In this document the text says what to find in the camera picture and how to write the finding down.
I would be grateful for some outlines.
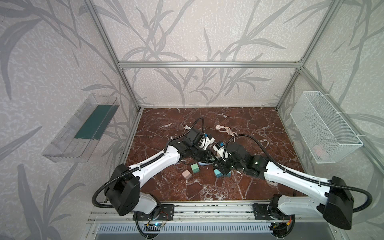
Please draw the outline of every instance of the cube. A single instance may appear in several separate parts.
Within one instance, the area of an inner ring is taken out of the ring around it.
[[[185,171],[183,172],[183,177],[184,177],[186,180],[190,179],[191,176],[192,176],[192,174],[191,174],[188,170],[185,170]]]
[[[200,172],[200,168],[199,168],[199,166],[197,165],[197,163],[192,164],[192,165],[191,165],[191,168],[192,168],[192,173]]]
[[[214,173],[215,173],[216,177],[222,177],[223,176],[223,174],[218,169],[215,169]]]

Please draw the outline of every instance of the robotic arm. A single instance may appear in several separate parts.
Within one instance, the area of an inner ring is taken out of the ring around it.
[[[150,194],[141,193],[140,188],[161,170],[185,157],[192,157],[198,162],[213,164],[214,168],[218,169],[222,174],[227,174],[231,169],[241,170],[244,174],[281,183],[307,195],[307,197],[289,197],[276,194],[267,209],[258,204],[253,205],[256,218],[289,219],[290,215],[294,216],[295,214],[320,215],[336,227],[351,229],[352,213],[365,209],[372,202],[370,193],[362,189],[346,186],[341,178],[333,176],[329,180],[280,165],[255,138],[249,135],[235,135],[227,144],[218,142],[212,147],[213,151],[211,151],[208,146],[215,139],[211,135],[204,134],[193,128],[193,126],[182,136],[171,139],[164,150],[152,157],[129,167],[124,164],[117,166],[110,181],[95,192],[92,203],[96,207],[115,208],[120,216],[129,212],[143,212],[150,219],[154,219],[161,212],[161,203]],[[239,136],[253,139],[263,150],[266,157],[261,155],[252,156],[242,145],[231,142],[233,138]],[[104,194],[111,202],[111,205],[100,204],[96,201],[97,195],[102,190],[104,190]],[[364,193],[367,195],[367,201],[354,209],[354,199],[350,191]]]

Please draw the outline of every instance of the blue block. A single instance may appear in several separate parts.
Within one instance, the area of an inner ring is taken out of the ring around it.
[[[215,173],[216,177],[222,177],[223,176],[223,174],[218,169],[215,169],[214,173]]]

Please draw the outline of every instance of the side wall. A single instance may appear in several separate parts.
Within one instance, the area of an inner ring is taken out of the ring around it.
[[[0,19],[0,239],[79,239],[136,111],[81,1],[1,1]],[[43,157],[90,93],[120,103],[90,160]]]
[[[94,0],[119,61],[298,61],[330,0]],[[125,69],[143,106],[276,106],[293,69]]]
[[[351,117],[377,149],[384,151],[384,1],[345,0],[324,33],[306,68]],[[303,91],[315,91],[299,76],[279,114],[306,172],[343,178],[350,186],[367,189],[372,205],[355,213],[351,240],[382,239],[384,235],[384,179],[361,149],[333,164],[317,164],[290,117]],[[356,205],[365,201],[353,193]]]

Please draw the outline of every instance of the teal block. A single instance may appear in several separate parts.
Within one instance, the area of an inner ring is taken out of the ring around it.
[[[192,173],[200,172],[200,168],[199,168],[199,166],[197,165],[197,163],[192,164],[192,165],[191,165],[191,168],[192,168]]]
[[[215,173],[216,177],[222,177],[223,176],[223,174],[218,169],[215,169],[214,173]]]

